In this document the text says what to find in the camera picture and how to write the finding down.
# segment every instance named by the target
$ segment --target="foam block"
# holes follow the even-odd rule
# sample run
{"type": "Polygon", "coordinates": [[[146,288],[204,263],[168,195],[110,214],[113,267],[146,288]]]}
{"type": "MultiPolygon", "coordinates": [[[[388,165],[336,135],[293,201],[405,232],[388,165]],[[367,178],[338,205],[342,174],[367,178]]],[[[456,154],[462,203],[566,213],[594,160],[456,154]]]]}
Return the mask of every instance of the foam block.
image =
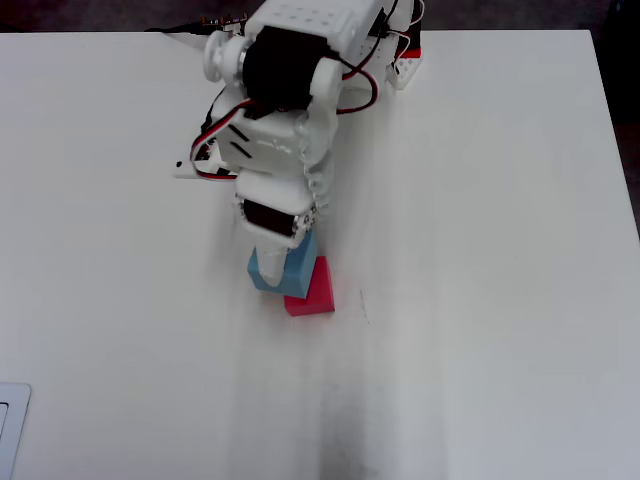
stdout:
{"type": "Polygon", "coordinates": [[[331,271],[327,257],[318,257],[307,298],[284,297],[284,308],[292,317],[335,311],[331,271]]]}
{"type": "Polygon", "coordinates": [[[290,297],[306,298],[317,256],[318,242],[316,241],[316,234],[311,230],[304,237],[300,246],[288,253],[287,260],[284,263],[282,280],[280,280],[277,287],[269,285],[260,275],[255,248],[249,259],[247,270],[258,290],[280,293],[290,297]]]}

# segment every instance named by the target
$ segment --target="white desk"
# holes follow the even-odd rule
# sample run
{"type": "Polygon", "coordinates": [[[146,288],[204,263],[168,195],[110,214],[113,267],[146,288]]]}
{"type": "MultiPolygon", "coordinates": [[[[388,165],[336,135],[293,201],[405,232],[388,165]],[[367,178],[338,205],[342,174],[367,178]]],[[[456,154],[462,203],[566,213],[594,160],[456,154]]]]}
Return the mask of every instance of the white desk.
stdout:
{"type": "Polygon", "coordinates": [[[640,249],[589,34],[423,44],[345,119],[337,312],[292,319],[233,185],[170,176],[219,88],[199,51],[0,35],[16,480],[640,476],[640,249]]]}

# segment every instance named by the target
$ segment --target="red block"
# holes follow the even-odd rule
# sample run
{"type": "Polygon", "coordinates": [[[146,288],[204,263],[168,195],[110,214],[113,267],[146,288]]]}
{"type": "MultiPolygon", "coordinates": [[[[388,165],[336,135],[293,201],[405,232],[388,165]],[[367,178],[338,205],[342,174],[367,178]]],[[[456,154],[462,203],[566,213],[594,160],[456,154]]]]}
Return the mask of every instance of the red block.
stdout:
{"type": "Polygon", "coordinates": [[[335,311],[333,288],[331,288],[331,272],[329,271],[327,257],[318,257],[316,259],[307,298],[285,296],[284,308],[287,309],[287,312],[292,317],[335,311]]]}

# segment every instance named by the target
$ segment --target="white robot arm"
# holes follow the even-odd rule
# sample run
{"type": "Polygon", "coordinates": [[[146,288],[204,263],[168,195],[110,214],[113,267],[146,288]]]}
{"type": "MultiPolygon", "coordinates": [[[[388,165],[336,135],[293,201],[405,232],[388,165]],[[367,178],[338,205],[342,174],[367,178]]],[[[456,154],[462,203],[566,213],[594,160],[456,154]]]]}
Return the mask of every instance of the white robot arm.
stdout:
{"type": "Polygon", "coordinates": [[[228,171],[237,172],[236,206],[268,285],[280,283],[287,253],[326,211],[339,115],[375,103],[387,79],[398,85],[400,37],[390,32],[409,29],[414,2],[267,0],[244,36],[210,36],[205,76],[226,86],[190,160],[197,177],[235,178],[228,171]],[[362,87],[371,90],[367,104],[339,109],[343,88],[362,87]],[[222,174],[196,164],[214,139],[222,174]]]}

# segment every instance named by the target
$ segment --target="dark floor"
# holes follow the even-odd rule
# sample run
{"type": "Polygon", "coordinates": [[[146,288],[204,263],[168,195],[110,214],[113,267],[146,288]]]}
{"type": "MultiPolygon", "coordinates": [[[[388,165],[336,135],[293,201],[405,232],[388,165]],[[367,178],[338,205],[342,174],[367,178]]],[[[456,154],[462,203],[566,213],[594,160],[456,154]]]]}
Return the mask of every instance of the dark floor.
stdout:
{"type": "MultiPolygon", "coordinates": [[[[142,31],[253,13],[263,0],[0,0],[0,32],[142,31]]],[[[640,0],[425,0],[422,27],[591,31],[640,228],[640,0]]]]}

